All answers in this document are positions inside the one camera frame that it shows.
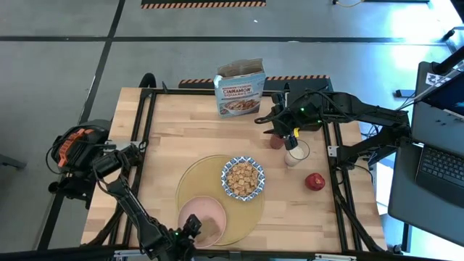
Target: yellow placemat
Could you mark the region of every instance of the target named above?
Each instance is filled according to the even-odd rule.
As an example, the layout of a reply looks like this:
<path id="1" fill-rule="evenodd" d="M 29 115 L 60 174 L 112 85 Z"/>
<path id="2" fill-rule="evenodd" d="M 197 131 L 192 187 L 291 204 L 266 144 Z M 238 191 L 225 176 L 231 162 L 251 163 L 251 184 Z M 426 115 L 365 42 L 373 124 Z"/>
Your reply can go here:
<path id="1" fill-rule="evenodd" d="M 228 196 L 221 186 L 221 170 L 231 156 L 215 155 L 195 162 L 184 174 L 177 187 L 176 204 L 178 211 L 195 196 L 211 196 L 219 201 L 225 210 L 227 225 L 223 237 L 215 245 L 235 243 L 250 234 L 261 219 L 264 209 L 264 195 L 260 193 L 249 202 Z"/>

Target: cinnamon cereal box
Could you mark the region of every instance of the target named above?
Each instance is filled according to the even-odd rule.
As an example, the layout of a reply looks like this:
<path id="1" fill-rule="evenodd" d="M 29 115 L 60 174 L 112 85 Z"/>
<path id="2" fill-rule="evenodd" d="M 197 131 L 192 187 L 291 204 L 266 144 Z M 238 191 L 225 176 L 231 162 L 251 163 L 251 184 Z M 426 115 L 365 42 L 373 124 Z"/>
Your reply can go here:
<path id="1" fill-rule="evenodd" d="M 214 83 L 219 115 L 259 112 L 265 80 L 262 59 L 239 60 L 217 69 Z"/>

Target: laptop keyboard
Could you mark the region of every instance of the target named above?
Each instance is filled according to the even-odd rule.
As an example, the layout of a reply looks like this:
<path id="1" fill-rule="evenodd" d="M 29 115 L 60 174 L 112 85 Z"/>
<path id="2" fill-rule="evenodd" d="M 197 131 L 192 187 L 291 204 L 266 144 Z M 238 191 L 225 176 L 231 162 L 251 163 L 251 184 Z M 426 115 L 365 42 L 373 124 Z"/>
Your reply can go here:
<path id="1" fill-rule="evenodd" d="M 462 157 L 424 146 L 419 170 L 464 187 L 464 159 Z"/>

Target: wooden table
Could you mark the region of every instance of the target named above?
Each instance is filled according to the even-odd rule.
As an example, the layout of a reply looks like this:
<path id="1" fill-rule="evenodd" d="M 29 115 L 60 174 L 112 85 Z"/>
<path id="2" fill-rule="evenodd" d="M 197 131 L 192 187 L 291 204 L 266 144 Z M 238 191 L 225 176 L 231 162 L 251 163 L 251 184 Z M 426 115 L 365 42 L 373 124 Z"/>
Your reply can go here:
<path id="1" fill-rule="evenodd" d="M 110 139 L 130 140 L 140 91 L 140 88 L 121 90 Z M 228 246 L 213 246 L 211 249 L 340 252 L 322 129 L 300 133 L 300 138 L 310 145 L 310 156 L 296 167 L 287 167 L 283 161 L 285 149 L 271 149 L 269 135 L 262 133 L 271 128 L 271 123 L 253 123 L 253 119 L 258 115 L 266 115 L 272 106 L 270 97 L 264 97 L 258 114 L 220 119 L 214 96 L 158 94 L 138 193 L 148 213 L 168 228 L 176 227 L 178 213 L 175 192 L 179 180 L 190 165 L 214 154 L 249 155 L 264 167 L 266 174 L 265 208 L 261 220 L 245 239 Z M 329 127 L 332 144 L 335 144 L 334 129 Z M 361 141 L 356 122 L 341 124 L 341 134 L 345 145 Z M 367 167 L 365 162 L 359 161 L 358 164 Z M 306 176 L 314 172 L 320 173 L 326 180 L 325 188 L 318 192 L 309 191 L 304 185 Z M 351 170 L 349 174 L 357 216 L 377 244 L 386 248 L 370 176 L 360 168 Z M 117 175 L 113 173 L 105 179 L 110 181 Z M 116 201 L 112 197 L 96 188 L 82 243 L 97 235 L 115 211 L 115 205 Z M 344 221 L 349 248 L 354 249 L 346 216 Z M 120 224 L 119 243 L 122 241 L 124 225 L 125 217 Z M 130 247 L 138 248 L 134 228 Z"/>

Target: gray floor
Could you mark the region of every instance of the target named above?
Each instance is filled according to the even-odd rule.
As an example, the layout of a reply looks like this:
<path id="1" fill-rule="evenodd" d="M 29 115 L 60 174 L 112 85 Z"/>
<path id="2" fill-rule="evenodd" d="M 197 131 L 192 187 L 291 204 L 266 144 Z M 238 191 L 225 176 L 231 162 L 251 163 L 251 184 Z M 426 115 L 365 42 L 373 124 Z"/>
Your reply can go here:
<path id="1" fill-rule="evenodd" d="M 117 0 L 0 0 L 2 36 L 106 36 Z M 116 36 L 304 36 L 408 38 L 443 34 L 426 4 L 268 0 L 265 8 L 142 10 L 127 0 Z M 0 41 L 0 153 L 28 162 L 0 166 L 0 252 L 36 247 L 57 177 L 44 164 L 56 135 L 82 112 L 103 42 Z M 236 59 L 261 57 L 268 75 L 331 76 L 337 91 L 364 102 L 398 107 L 392 92 L 414 89 L 420 61 L 442 61 L 446 46 L 382 43 L 114 42 L 91 119 L 110 119 L 121 87 L 144 73 L 175 88 L 184 78 L 210 78 Z M 82 202 L 66 200 L 51 248 L 76 247 L 85 224 Z"/>

